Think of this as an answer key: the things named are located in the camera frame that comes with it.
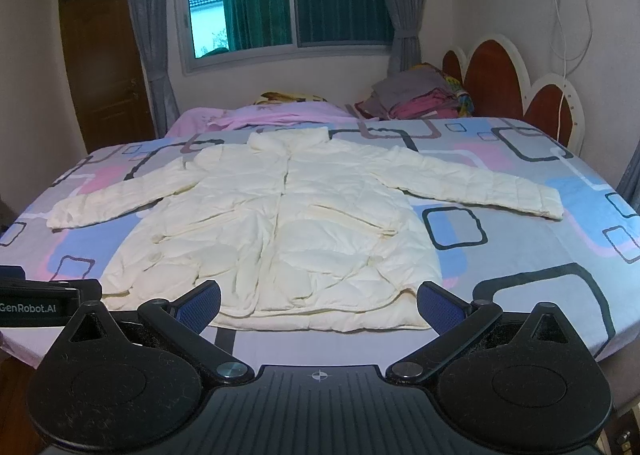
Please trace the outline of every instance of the window frame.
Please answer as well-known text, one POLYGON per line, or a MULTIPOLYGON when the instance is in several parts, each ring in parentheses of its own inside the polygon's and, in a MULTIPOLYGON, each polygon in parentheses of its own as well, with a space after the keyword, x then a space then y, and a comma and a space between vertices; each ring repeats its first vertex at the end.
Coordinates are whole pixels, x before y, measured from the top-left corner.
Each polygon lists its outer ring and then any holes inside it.
POLYGON ((338 45, 332 42, 313 42, 298 45, 296 0, 289 0, 292 44, 257 47, 196 58, 193 48, 189 0, 174 0, 174 11, 178 32, 178 48, 185 74, 199 72, 203 68, 224 68, 235 64, 263 63, 317 56, 388 56, 391 50, 390 45, 372 44, 371 42, 350 42, 338 45))

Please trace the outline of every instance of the quilted fabric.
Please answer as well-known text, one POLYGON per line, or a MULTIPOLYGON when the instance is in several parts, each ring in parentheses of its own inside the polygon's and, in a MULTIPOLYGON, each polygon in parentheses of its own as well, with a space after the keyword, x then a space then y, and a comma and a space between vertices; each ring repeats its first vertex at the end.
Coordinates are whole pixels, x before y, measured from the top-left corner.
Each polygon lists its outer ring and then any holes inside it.
POLYGON ((191 163, 68 198, 47 225, 84 226, 164 198, 102 276, 111 309, 175 299, 212 278, 219 326, 425 328, 415 294, 441 282, 440 267, 403 192, 562 218, 553 188, 313 128, 255 133, 247 145, 212 146, 191 163))

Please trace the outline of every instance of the geometric patterned bed sheet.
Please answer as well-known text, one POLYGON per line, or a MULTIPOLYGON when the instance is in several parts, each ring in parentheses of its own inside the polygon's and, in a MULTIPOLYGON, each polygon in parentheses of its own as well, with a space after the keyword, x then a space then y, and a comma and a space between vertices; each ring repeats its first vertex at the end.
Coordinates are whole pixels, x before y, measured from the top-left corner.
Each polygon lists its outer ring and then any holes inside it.
MULTIPOLYGON (((597 359, 638 335, 640 217, 591 168, 546 134, 503 118, 297 125, 311 126, 328 126, 332 139, 385 148, 406 146, 427 156, 557 188, 564 205, 562 222, 489 207, 409 199, 437 249, 444 286, 460 298, 493 300, 508 311, 530 311, 539 301, 552 301, 597 359)), ((0 264, 21 265, 29 279, 99 279, 147 210, 53 233, 46 227, 53 204, 71 194, 90 193, 146 174, 176 157, 192 157, 207 146, 245 143, 252 131, 164 138, 94 152, 57 179, 0 237, 0 264)), ((402 353, 398 348, 409 353, 431 339, 433 332, 210 330, 209 337, 254 367, 323 361, 325 365, 373 362, 385 369, 387 358, 398 359, 402 353), (319 349, 327 351, 325 357, 318 358, 319 349), (385 357, 381 350, 393 352, 385 357)))

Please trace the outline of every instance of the triangular cutout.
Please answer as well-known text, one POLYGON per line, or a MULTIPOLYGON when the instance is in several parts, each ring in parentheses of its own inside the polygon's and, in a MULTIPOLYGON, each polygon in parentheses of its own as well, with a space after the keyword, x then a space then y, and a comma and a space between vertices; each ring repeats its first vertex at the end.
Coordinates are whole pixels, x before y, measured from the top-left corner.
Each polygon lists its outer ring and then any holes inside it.
POLYGON ((542 317, 536 331, 533 333, 533 338, 540 341, 568 343, 564 332, 562 332, 562 327, 553 314, 545 314, 542 317))
POLYGON ((98 317, 92 312, 84 315, 78 329, 71 337, 73 343, 89 340, 99 340, 107 336, 107 332, 98 320, 98 317))

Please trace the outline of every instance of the neighboring building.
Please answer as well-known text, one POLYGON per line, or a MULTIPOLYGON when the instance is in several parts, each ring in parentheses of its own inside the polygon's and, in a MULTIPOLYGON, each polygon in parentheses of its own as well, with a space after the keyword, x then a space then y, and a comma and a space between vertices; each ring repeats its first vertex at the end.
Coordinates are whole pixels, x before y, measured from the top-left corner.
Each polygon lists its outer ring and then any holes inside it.
POLYGON ((189 7, 196 58, 218 48, 228 48, 222 0, 189 0, 189 7))

